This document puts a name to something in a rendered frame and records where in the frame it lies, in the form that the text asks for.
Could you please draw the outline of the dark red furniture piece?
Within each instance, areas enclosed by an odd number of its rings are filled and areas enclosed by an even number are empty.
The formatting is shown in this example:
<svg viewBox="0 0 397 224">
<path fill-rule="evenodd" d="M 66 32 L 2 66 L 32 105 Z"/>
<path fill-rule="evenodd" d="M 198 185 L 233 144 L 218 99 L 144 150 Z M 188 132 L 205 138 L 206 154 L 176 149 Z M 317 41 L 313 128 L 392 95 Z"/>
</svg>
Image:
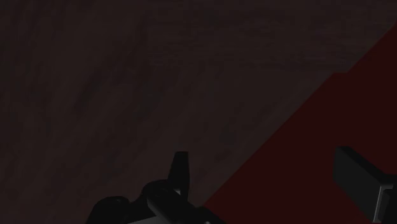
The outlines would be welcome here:
<svg viewBox="0 0 397 224">
<path fill-rule="evenodd" d="M 207 201 L 226 224 L 371 224 L 333 181 L 349 146 L 397 174 L 397 23 L 331 75 Z"/>
</svg>

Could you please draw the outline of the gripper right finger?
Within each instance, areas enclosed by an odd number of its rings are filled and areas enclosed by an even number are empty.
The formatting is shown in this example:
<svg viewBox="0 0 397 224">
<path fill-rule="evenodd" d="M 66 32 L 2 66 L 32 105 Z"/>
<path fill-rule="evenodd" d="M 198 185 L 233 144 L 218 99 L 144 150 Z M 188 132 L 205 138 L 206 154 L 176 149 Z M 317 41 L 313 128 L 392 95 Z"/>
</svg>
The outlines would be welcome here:
<svg viewBox="0 0 397 224">
<path fill-rule="evenodd" d="M 397 174 L 342 146 L 335 149 L 333 180 L 371 223 L 397 224 Z"/>
</svg>

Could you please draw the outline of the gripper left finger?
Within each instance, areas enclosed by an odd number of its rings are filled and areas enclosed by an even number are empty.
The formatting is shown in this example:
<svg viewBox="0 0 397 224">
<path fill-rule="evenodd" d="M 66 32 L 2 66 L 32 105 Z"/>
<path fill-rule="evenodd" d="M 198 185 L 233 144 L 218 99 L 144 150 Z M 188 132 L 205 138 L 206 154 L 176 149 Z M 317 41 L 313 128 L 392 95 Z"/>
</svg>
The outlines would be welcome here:
<svg viewBox="0 0 397 224">
<path fill-rule="evenodd" d="M 101 199 L 86 224 L 224 224 L 208 208 L 189 203 L 189 189 L 188 152 L 178 151 L 167 179 L 146 184 L 133 202 L 122 196 Z"/>
</svg>

